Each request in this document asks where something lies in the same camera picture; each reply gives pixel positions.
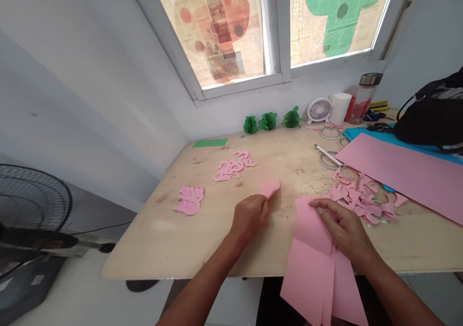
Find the green paper cactus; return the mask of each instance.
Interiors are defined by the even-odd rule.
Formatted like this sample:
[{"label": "green paper cactus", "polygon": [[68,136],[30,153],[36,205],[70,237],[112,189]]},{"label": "green paper cactus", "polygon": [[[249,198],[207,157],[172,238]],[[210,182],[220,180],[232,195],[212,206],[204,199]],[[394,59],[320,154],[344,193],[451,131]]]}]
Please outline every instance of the green paper cactus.
[{"label": "green paper cactus", "polygon": [[268,112],[262,114],[262,120],[259,121],[259,128],[271,131],[276,126],[276,113]]},{"label": "green paper cactus", "polygon": [[302,121],[302,119],[299,118],[298,110],[299,107],[295,106],[291,111],[288,111],[281,125],[288,128],[300,127],[299,121]]},{"label": "green paper cactus", "polygon": [[255,116],[246,116],[245,123],[243,125],[245,132],[248,134],[253,134],[259,130],[256,124],[256,117]]},{"label": "green paper cactus", "polygon": [[379,0],[305,0],[310,12],[328,16],[323,50],[327,57],[345,54],[351,47],[362,9]]}]

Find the wooden table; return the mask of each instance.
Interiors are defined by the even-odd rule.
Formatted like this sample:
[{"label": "wooden table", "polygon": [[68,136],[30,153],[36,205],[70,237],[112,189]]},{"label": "wooden table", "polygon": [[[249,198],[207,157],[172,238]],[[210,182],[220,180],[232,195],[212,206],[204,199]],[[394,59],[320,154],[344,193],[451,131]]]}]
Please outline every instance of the wooden table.
[{"label": "wooden table", "polygon": [[[333,171],[320,164],[313,145],[332,151],[340,147],[336,140],[306,128],[278,127],[242,135],[224,136],[229,138],[224,147],[193,148],[191,143],[183,149],[110,254],[103,277],[193,277],[228,232],[235,205],[258,193],[259,183],[271,177],[280,179],[281,190],[269,226],[247,248],[230,276],[284,275],[296,198],[326,194],[328,186],[335,184]],[[218,163],[236,159],[232,153],[237,150],[247,150],[257,165],[245,167],[240,179],[213,181]],[[194,216],[172,210],[178,191],[186,185],[205,188],[201,210]],[[396,272],[463,271],[463,227],[411,201],[396,212],[398,223],[368,228],[362,221],[389,266]]]}]

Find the black bag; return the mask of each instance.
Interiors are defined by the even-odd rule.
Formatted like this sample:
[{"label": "black bag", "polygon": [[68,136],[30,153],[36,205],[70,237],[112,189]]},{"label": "black bag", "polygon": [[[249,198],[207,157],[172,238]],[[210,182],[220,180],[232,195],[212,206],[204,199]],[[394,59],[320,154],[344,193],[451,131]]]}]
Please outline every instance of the black bag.
[{"label": "black bag", "polygon": [[[430,82],[412,96],[397,113],[394,134],[410,144],[435,145],[443,153],[461,153],[463,147],[444,149],[444,145],[463,142],[463,99],[431,98],[439,88],[463,87],[463,68],[447,78]],[[399,119],[409,101],[414,102]]]}]

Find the hand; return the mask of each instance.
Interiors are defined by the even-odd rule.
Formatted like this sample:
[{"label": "hand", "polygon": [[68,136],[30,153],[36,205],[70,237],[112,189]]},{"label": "hand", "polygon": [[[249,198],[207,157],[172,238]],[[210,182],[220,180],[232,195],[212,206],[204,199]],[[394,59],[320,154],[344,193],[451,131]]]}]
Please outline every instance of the hand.
[{"label": "hand", "polygon": [[365,272],[372,263],[381,261],[356,213],[327,198],[314,200],[309,205],[317,209],[336,247],[361,271]]},{"label": "hand", "polygon": [[252,195],[235,207],[235,215],[229,235],[238,241],[244,249],[255,235],[267,226],[267,217],[270,213],[267,197]]}]

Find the floor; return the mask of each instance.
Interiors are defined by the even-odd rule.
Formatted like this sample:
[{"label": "floor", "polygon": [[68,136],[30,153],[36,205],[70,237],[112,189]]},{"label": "floor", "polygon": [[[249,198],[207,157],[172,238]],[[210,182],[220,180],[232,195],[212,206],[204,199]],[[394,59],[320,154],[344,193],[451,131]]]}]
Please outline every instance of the floor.
[{"label": "floor", "polygon": [[[124,281],[100,277],[107,256],[94,250],[67,260],[47,299],[13,326],[153,326],[159,319],[172,280],[132,293]],[[447,326],[463,325],[463,285],[452,273],[407,275],[403,279]],[[206,325],[255,325],[263,279],[228,278]]]}]

